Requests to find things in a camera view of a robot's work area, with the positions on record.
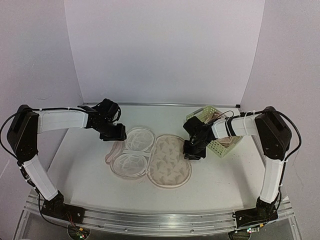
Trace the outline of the pale yellow plastic basket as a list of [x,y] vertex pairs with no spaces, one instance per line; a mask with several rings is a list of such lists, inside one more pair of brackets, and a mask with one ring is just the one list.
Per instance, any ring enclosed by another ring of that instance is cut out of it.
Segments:
[[[188,114],[185,119],[189,120],[192,117],[197,117],[201,122],[207,124],[211,120],[226,118],[227,116],[226,112],[222,113],[220,110],[208,105]],[[227,136],[225,138],[219,138],[212,141],[207,148],[214,152],[218,157],[223,158],[233,150],[242,139],[242,136]]]

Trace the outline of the pink bra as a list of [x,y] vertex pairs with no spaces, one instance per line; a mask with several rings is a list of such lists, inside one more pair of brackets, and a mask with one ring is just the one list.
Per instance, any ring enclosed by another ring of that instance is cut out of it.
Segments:
[[[224,118],[225,115],[222,114],[220,111],[214,111],[207,119],[207,123],[212,122],[213,120],[217,118]],[[208,147],[212,151],[217,151],[218,153],[222,151],[222,149],[230,149],[232,145],[237,145],[238,142],[242,140],[241,136],[235,136],[235,137],[225,137],[225,138],[219,138],[218,140],[212,141]]]

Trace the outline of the floral mesh laundry bag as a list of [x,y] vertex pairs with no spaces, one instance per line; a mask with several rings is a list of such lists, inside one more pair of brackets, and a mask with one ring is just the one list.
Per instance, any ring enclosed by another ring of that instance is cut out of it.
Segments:
[[156,136],[150,129],[129,130],[125,141],[117,141],[105,156],[111,171],[123,179],[147,176],[159,188],[174,189],[186,184],[192,174],[184,158],[184,140],[176,135]]

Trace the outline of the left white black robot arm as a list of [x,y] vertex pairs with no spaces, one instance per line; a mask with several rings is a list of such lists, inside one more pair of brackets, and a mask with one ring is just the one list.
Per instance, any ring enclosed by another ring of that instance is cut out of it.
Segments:
[[63,218],[67,207],[55,199],[60,192],[39,160],[38,135],[56,130],[93,129],[105,142],[124,141],[126,127],[118,122],[121,114],[119,105],[105,98],[92,107],[31,108],[23,104],[9,117],[12,121],[6,135],[9,153],[17,160],[25,181],[49,201],[47,209],[55,218]]

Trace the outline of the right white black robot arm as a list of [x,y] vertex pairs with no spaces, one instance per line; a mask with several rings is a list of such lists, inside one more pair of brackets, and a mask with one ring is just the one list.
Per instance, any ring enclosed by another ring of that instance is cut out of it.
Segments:
[[279,111],[268,106],[256,112],[242,112],[236,116],[219,117],[207,123],[193,116],[184,125],[189,139],[183,145],[187,160],[206,157],[206,148],[212,142],[226,137],[255,136],[259,138],[265,158],[265,172],[259,200],[252,209],[252,218],[262,222],[271,212],[278,194],[282,173],[290,149],[292,132]]

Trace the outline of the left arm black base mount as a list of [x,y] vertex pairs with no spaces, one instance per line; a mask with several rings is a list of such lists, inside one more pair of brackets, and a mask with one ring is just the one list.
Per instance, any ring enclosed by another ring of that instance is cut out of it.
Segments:
[[85,209],[64,203],[64,196],[58,191],[53,199],[44,200],[40,213],[55,219],[69,221],[73,224],[81,224],[84,219]]

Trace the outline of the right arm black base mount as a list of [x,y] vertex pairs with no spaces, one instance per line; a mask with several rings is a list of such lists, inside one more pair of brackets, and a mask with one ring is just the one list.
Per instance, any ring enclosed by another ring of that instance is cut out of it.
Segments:
[[235,211],[232,215],[235,219],[235,229],[242,230],[277,220],[278,208],[276,202],[277,201],[274,200],[271,203],[267,203],[258,198],[254,208]]

